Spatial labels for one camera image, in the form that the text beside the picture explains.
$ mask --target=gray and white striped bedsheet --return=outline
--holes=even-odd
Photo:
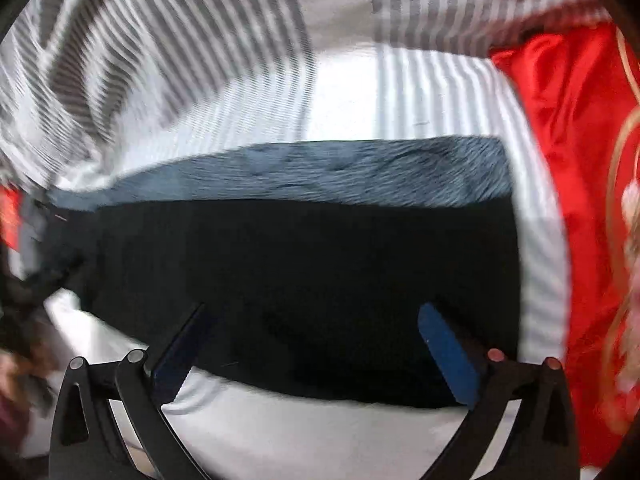
[[[260,142],[498,136],[514,176],[520,357],[562,356],[548,169],[492,44],[607,19],[596,0],[32,0],[0,45],[0,149],[74,191]]]

